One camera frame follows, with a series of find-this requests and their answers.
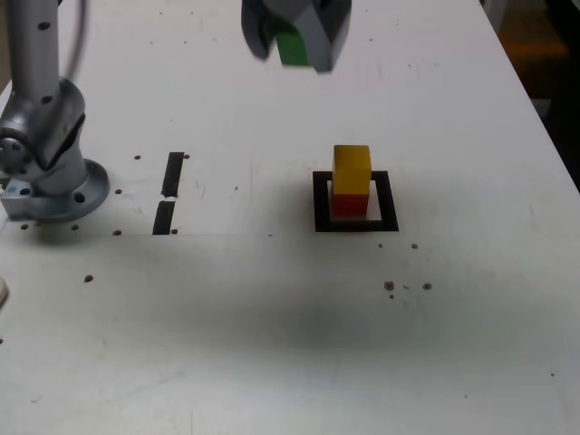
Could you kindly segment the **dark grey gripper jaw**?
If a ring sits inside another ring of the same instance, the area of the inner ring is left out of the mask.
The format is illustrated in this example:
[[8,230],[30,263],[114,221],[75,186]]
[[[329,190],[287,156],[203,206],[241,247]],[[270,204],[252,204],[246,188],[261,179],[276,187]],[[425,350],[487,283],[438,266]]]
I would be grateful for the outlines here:
[[262,0],[243,0],[241,5],[241,27],[251,53],[262,61],[270,53],[273,36],[270,13]]

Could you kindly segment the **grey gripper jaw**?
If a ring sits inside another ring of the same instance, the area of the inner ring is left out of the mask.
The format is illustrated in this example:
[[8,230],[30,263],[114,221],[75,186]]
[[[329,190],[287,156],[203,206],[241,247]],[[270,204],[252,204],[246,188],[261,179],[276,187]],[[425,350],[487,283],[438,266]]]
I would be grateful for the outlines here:
[[349,32],[352,1],[297,1],[292,24],[302,38],[309,64],[331,73]]

